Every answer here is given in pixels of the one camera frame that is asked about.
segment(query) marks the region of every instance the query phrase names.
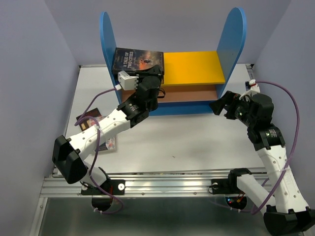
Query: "yellow shelf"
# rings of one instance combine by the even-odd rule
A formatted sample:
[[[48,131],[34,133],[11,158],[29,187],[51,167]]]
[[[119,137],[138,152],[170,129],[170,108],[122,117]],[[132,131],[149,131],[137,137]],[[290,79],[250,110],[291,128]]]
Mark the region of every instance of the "yellow shelf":
[[[216,51],[164,53],[164,70],[162,86],[225,83]]]

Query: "white table surface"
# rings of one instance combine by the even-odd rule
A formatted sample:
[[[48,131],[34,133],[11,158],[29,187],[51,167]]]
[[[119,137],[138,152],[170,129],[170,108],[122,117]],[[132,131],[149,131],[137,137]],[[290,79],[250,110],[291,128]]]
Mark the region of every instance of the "white table surface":
[[[236,65],[225,90],[242,93],[249,79],[244,64]],[[81,68],[66,137],[79,133],[76,117],[93,97],[113,87],[107,67]],[[99,97],[91,109],[105,116],[118,105],[115,92]],[[86,161],[91,163],[93,155]],[[100,153],[96,166],[108,173],[175,172],[262,168],[263,164],[238,120],[223,116],[149,117],[117,135],[117,150]]]

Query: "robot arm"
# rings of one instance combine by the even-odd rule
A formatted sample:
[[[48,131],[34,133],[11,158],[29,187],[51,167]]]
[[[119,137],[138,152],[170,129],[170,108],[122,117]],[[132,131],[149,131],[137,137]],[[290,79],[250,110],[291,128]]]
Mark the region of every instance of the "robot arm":
[[[68,139],[61,135],[55,140],[53,162],[69,184],[82,181],[95,186],[88,173],[91,166],[84,160],[96,149],[98,129],[102,144],[116,134],[133,128],[158,108],[162,79],[159,66],[141,71],[137,76],[129,76],[123,71],[118,78],[124,90],[136,89],[136,92],[100,121],[99,127],[94,125]],[[100,168],[93,169],[92,177],[98,185],[107,179]]]
[[[262,206],[260,212],[266,228],[273,236],[305,231],[315,224],[315,211],[309,208],[296,184],[281,131],[271,124],[274,109],[272,100],[259,93],[255,81],[247,83],[247,86],[251,89],[245,94],[227,91],[210,107],[215,115],[219,115],[223,108],[226,109],[224,116],[227,119],[238,119],[247,126],[249,140],[275,189],[274,197],[245,168],[232,170],[228,179],[218,180],[213,193],[243,191],[256,206]]]

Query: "book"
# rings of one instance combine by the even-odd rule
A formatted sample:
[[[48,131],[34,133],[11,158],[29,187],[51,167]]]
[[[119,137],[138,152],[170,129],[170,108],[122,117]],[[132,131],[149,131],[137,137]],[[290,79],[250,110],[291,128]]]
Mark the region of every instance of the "book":
[[[99,112],[98,108],[94,108],[85,113],[84,117],[94,117],[97,121],[101,121],[106,116],[102,116]],[[82,131],[90,128],[95,125],[95,121],[92,119],[85,120],[80,124],[80,128]],[[98,151],[115,151],[116,150],[116,137],[108,139],[105,143],[99,145]]]
[[[128,48],[116,48],[112,73],[117,79],[118,72],[124,70],[129,75],[135,75],[135,71],[150,69],[159,65],[164,75],[164,53]]]

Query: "white wall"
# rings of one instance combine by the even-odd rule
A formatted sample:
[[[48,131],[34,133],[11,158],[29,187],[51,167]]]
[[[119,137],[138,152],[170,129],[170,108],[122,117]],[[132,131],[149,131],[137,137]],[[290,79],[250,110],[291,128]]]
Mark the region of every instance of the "white wall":
[[[99,15],[107,11],[119,47],[215,51],[230,10],[244,8],[248,34],[239,62],[254,63],[290,0],[45,0],[79,64],[105,64]]]
[[[0,234],[28,235],[78,66],[43,0],[0,3]]]
[[[257,79],[274,81],[288,88],[300,109],[299,139],[291,165],[300,190],[315,207],[315,1],[294,0],[263,49],[255,65]],[[296,125],[290,98],[278,88],[260,85],[275,103],[274,124],[291,149]]]

